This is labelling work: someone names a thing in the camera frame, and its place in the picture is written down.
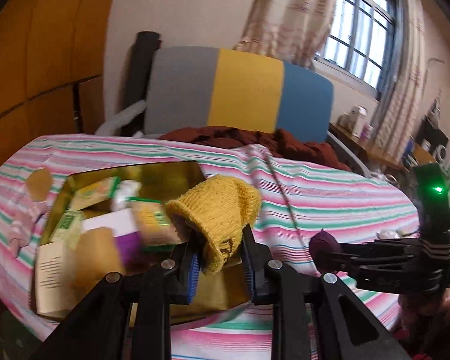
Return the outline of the person right hand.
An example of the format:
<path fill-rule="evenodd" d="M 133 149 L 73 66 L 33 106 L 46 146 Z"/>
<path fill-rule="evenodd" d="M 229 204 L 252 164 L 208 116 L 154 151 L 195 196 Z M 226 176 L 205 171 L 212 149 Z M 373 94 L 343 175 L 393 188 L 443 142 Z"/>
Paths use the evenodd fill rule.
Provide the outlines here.
<path fill-rule="evenodd" d="M 402 294 L 398 304 L 400 324 L 406 330 L 416 326 L 420 317 L 437 317 L 439 323 L 450 324 L 450 287 L 429 294 Z"/>

